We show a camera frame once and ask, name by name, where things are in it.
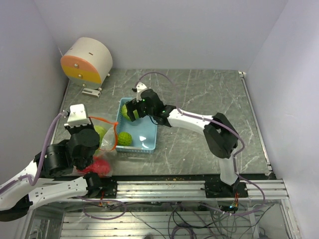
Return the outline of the large green cabbage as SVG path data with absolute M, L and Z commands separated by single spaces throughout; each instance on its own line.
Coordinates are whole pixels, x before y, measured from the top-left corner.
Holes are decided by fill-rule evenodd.
M 125 104 L 121 107 L 121 114 L 126 120 L 131 121 L 130 117 L 128 116 L 128 110 Z
M 108 130 L 100 125 L 95 125 L 94 129 L 99 135 L 99 147 L 103 147 L 103 145 L 106 143 L 105 135 Z

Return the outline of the clear orange-zip bag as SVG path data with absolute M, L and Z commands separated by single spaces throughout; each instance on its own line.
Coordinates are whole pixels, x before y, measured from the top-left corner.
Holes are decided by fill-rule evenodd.
M 87 174 L 87 173 L 97 173 L 99 177 L 110 177 L 112 175 L 112 168 L 110 163 L 103 159 L 102 157 L 94 156 L 93 163 L 87 166 L 83 170 L 77 170 L 80 173 Z
M 103 145 L 103 147 L 99 147 L 99 155 L 106 152 L 114 151 L 116 149 L 116 146 L 118 145 L 117 126 L 119 123 L 117 121 L 107 120 L 102 117 L 90 116 L 90 119 L 92 120 L 94 126 L 100 125 L 108 130 L 105 135 L 105 145 Z

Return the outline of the small green cabbage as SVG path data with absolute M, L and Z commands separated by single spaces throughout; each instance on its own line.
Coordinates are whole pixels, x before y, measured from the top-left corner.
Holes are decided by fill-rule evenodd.
M 97 149 L 95 150 L 95 152 L 94 152 L 94 156 L 99 155 L 99 153 L 100 153 L 100 148 L 97 148 Z
M 118 134 L 118 145 L 130 146 L 133 142 L 132 136 L 127 132 L 120 132 Z

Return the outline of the red tomato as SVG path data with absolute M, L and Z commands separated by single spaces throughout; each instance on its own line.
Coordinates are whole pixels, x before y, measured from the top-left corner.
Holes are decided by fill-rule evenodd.
M 90 172 L 97 173 L 99 176 L 107 176 L 111 171 L 111 166 L 109 162 L 103 159 L 96 159 L 88 169 Z

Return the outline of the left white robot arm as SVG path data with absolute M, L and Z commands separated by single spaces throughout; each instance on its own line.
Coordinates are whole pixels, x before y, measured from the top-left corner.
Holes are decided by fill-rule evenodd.
M 101 194 L 102 183 L 97 173 L 85 173 L 79 178 L 45 187 L 45 180 L 84 170 L 93 164 L 99 148 L 99 134 L 92 123 L 65 125 L 70 138 L 51 144 L 40 152 L 20 173 L 0 187 L 0 220 L 10 222 L 24 217 L 30 209 L 56 202 L 63 198 Z

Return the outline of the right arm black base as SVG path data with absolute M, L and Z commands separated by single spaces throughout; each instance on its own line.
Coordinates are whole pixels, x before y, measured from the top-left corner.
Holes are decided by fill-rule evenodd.
M 227 185 L 221 181 L 206 181 L 200 189 L 205 192 L 206 198 L 248 197 L 246 184 L 238 180 L 233 185 Z

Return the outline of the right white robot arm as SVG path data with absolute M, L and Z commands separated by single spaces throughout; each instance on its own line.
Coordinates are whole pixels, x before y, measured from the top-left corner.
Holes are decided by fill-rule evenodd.
M 205 116 L 183 111 L 164 104 L 152 89 L 141 91 L 136 98 L 125 103 L 125 108 L 131 121 L 137 119 L 135 115 L 138 118 L 151 117 L 158 125 L 179 127 L 203 135 L 211 153 L 219 158 L 220 193 L 231 197 L 237 192 L 239 175 L 234 150 L 240 136 L 224 114 Z

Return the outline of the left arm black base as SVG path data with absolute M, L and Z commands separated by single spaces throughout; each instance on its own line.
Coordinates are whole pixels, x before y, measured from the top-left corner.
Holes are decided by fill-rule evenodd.
M 87 183 L 86 197 L 90 199 L 114 199 L 118 184 L 112 178 L 100 178 L 97 173 L 90 172 L 83 177 Z

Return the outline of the light blue plastic basket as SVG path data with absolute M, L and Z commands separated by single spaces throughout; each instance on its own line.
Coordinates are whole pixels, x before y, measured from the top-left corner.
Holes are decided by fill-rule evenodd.
M 122 115 L 122 106 L 132 98 L 121 98 L 117 118 L 117 133 L 126 132 L 132 136 L 129 146 L 116 146 L 117 152 L 152 154 L 156 148 L 158 126 L 149 117 L 129 121 Z

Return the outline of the white slotted plastic block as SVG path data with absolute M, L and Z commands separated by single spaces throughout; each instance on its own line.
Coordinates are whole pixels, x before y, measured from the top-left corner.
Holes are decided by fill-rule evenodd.
M 89 89 L 89 88 L 84 88 L 82 90 L 82 94 L 87 95 L 87 96 L 91 96 L 91 97 L 99 98 L 101 92 L 99 90 L 93 90 L 93 89 Z

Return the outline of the round cream drawer box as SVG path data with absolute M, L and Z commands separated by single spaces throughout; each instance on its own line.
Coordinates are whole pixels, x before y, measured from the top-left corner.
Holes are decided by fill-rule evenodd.
M 60 59 L 65 75 L 76 85 L 96 90 L 110 75 L 113 58 L 100 41 L 80 37 Z

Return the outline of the aluminium frame rail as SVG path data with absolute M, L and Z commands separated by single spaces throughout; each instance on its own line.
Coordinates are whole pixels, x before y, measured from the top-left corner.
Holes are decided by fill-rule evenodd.
M 96 202 L 115 199 L 122 202 L 207 201 L 233 200 L 234 196 L 218 193 L 206 181 L 115 181 L 110 180 L 98 188 L 98 194 L 90 196 L 83 178 L 71 181 L 55 181 L 37 187 L 29 194 L 34 205 L 52 202 L 77 201 L 79 197 Z M 241 200 L 287 199 L 288 192 L 282 180 L 241 181 L 237 188 Z

